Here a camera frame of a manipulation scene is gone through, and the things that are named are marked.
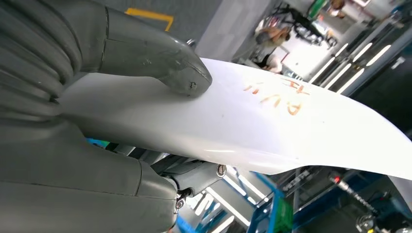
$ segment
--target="gray robot arm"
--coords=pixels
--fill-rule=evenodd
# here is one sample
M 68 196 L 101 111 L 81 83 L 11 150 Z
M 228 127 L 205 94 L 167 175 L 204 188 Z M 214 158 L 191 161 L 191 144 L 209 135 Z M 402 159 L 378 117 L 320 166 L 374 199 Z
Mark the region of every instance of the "gray robot arm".
M 0 0 L 0 232 L 164 232 L 176 188 L 90 145 L 56 100 L 79 71 L 152 76 L 200 95 L 212 79 L 184 43 L 80 0 Z

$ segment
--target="fluorescent light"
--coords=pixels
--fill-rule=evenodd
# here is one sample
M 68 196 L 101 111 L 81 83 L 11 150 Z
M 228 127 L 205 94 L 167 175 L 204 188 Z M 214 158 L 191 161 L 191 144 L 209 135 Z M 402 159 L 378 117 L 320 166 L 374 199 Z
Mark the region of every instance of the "fluorescent light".
M 335 60 L 335 57 L 332 57 L 332 58 L 320 69 L 320 71 L 315 74 L 315 76 L 309 81 L 309 83 L 314 82 L 314 81 L 319 77 L 319 75 L 321 75 L 321 74 L 323 73 L 323 71 L 324 71 L 334 60 Z
M 372 43 L 367 44 L 353 59 L 353 61 L 355 62 L 356 60 L 358 60 L 370 47 L 372 46 Z
M 347 89 L 348 86 L 350 86 L 357 78 L 359 78 L 359 76 L 365 71 L 365 68 L 362 68 L 361 70 L 359 70 L 349 81 L 347 81 L 345 83 L 345 85 L 343 85 L 336 93 L 340 94 L 343 91 L 345 91 L 345 89 Z
M 349 45 L 349 44 L 346 43 L 344 46 L 342 46 L 342 48 L 336 53 L 335 57 L 339 56 L 339 54 L 341 54 L 341 52 L 343 52 L 343 50 L 346 49 L 346 47 L 347 47 L 348 45 Z
M 203 210 L 205 209 L 206 204 L 207 204 L 208 201 L 209 200 L 207 198 L 204 198 L 202 200 L 202 202 L 197 206 L 197 208 L 194 212 L 197 216 L 200 216 L 200 214 L 203 212 Z
M 248 197 L 247 200 L 250 201 L 250 203 L 252 203 L 253 205 L 256 205 L 256 201 L 253 198 Z
M 250 190 L 252 190 L 254 193 L 256 193 L 260 198 L 265 198 L 266 195 L 264 195 L 262 192 L 260 192 L 256 187 L 253 186 L 252 183 L 250 183 L 244 176 L 240 175 L 239 180 L 244 183 Z
M 246 191 L 244 191 L 239 185 L 237 185 L 231 178 L 224 176 L 223 179 L 228 182 L 232 187 L 236 189 L 242 196 L 246 196 Z
M 370 66 L 372 65 L 375 61 L 377 61 L 379 59 L 379 57 L 381 57 L 386 51 L 388 51 L 388 49 L 391 47 L 391 45 L 387 45 L 386 47 L 384 47 L 379 53 L 376 54 L 376 56 L 374 56 L 374 58 L 372 58 L 368 64 L 366 64 L 366 66 Z
M 221 231 L 226 229 L 226 227 L 228 227 L 230 223 L 233 222 L 233 220 L 235 220 L 235 216 L 232 215 L 228 219 L 226 219 L 224 222 L 222 222 L 214 231 L 212 231 L 212 233 L 220 233 Z
M 236 176 L 238 173 L 232 166 L 226 166 L 226 171 L 228 171 L 230 174 L 234 176 Z
M 207 198 L 207 199 L 209 200 L 209 202 L 207 203 L 207 205 L 206 205 L 206 207 L 205 207 L 205 210 L 208 210 L 208 209 L 210 208 L 210 206 L 212 205 L 213 197 L 212 197 L 212 195 L 210 195 L 210 194 L 208 193 L 208 194 L 206 194 L 206 197 L 205 197 L 205 198 Z
M 351 63 L 347 64 L 326 86 L 325 89 L 329 89 L 345 72 L 351 67 Z
M 213 211 L 217 210 L 220 207 L 220 203 L 216 203 L 215 207 L 213 207 Z
M 231 206 L 225 199 L 223 199 L 219 194 L 215 192 L 211 187 L 207 187 L 206 191 L 210 193 L 218 202 L 220 202 L 228 211 L 230 211 L 234 216 L 236 216 L 241 222 L 246 226 L 250 225 L 250 222 L 243 217 L 233 206 Z

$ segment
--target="hose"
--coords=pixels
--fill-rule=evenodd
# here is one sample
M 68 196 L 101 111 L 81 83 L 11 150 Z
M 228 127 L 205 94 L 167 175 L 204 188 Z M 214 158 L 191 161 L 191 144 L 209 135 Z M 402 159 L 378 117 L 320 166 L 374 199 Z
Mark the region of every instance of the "hose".
M 46 121 L 59 115 L 55 99 L 82 62 L 68 26 L 39 1 L 5 0 L 0 32 L 0 118 Z

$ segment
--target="yellow floor marking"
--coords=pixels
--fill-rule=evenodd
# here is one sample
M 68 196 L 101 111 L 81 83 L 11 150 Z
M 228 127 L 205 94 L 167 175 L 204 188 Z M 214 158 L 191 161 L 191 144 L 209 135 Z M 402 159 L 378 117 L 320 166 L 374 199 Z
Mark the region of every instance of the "yellow floor marking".
M 128 15 L 131 15 L 131 16 L 141 16 L 141 17 L 145 17 L 145 18 L 152 18 L 152 19 L 166 21 L 168 23 L 168 25 L 167 25 L 165 31 L 167 31 L 167 32 L 169 31 L 169 29 L 170 29 L 170 27 L 172 26 L 172 23 L 173 23 L 173 16 L 164 15 L 164 14 L 151 12 L 151 11 L 140 10 L 140 9 L 137 9 L 137 8 L 129 8 L 129 9 L 127 9 L 127 11 L 125 13 L 128 14 Z

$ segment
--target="screw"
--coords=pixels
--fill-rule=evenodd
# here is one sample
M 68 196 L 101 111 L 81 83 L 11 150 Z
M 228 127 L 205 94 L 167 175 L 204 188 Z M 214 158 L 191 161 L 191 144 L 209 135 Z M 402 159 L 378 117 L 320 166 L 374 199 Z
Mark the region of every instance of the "screw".
M 180 199 L 176 202 L 176 209 L 180 209 L 185 205 L 186 201 L 184 199 Z
M 218 177 L 222 178 L 226 175 L 226 171 L 226 165 L 219 164 L 216 173 L 218 174 Z

